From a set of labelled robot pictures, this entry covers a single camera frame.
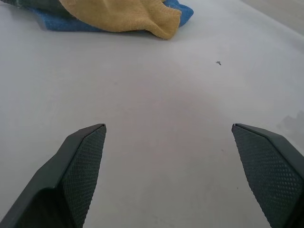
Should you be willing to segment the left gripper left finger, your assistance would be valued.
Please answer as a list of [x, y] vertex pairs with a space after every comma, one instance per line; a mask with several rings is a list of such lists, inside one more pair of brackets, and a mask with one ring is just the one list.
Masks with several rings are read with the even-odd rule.
[[106, 125], [69, 135], [39, 168], [7, 214], [2, 228], [81, 228], [97, 185]]

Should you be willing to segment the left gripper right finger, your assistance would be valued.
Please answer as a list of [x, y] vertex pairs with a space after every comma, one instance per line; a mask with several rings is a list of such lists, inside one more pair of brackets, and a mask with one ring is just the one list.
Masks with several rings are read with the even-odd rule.
[[235, 123], [231, 129], [244, 173], [273, 228], [304, 226], [304, 157], [283, 136]]

